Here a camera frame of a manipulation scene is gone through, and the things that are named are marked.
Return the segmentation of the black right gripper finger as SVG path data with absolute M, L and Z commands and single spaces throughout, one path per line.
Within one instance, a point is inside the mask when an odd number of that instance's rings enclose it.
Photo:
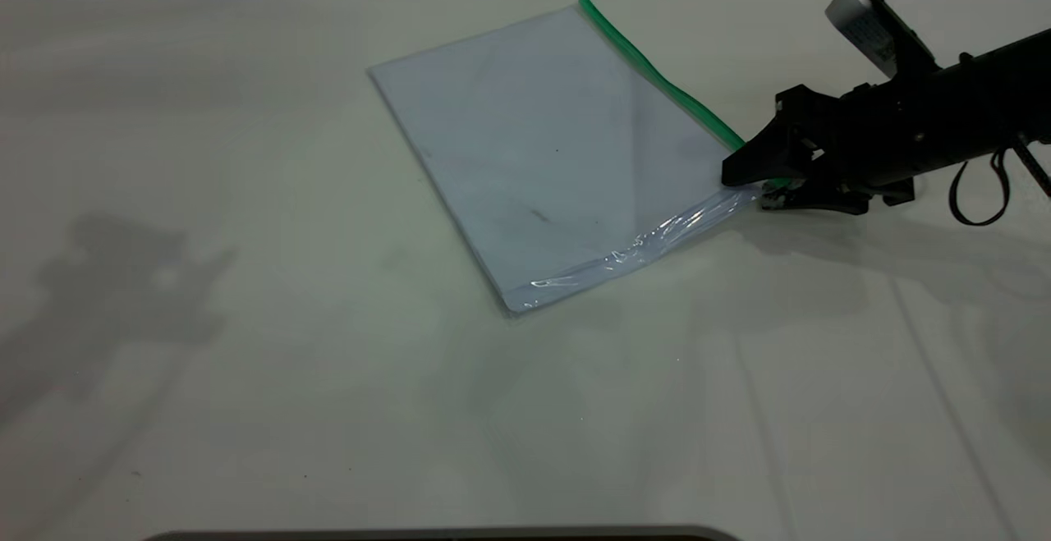
M 833 183 L 778 179 L 763 183 L 760 208 L 766 211 L 824 209 L 841 214 L 863 215 L 870 211 L 871 200 L 871 195 L 844 190 Z
M 822 181 L 824 170 L 808 140 L 822 140 L 822 116 L 780 113 L 722 163 L 721 183 L 740 188 L 760 181 Z

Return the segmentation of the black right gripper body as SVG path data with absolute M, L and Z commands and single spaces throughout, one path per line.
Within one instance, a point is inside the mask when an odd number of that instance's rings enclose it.
M 926 133 L 924 101 L 934 72 L 897 75 L 881 85 L 863 84 L 841 97 L 796 85 L 776 97 L 776 115 L 822 116 L 824 137 L 808 140 L 824 170 L 821 183 L 833 183 L 905 204 L 916 197 L 908 157 Z

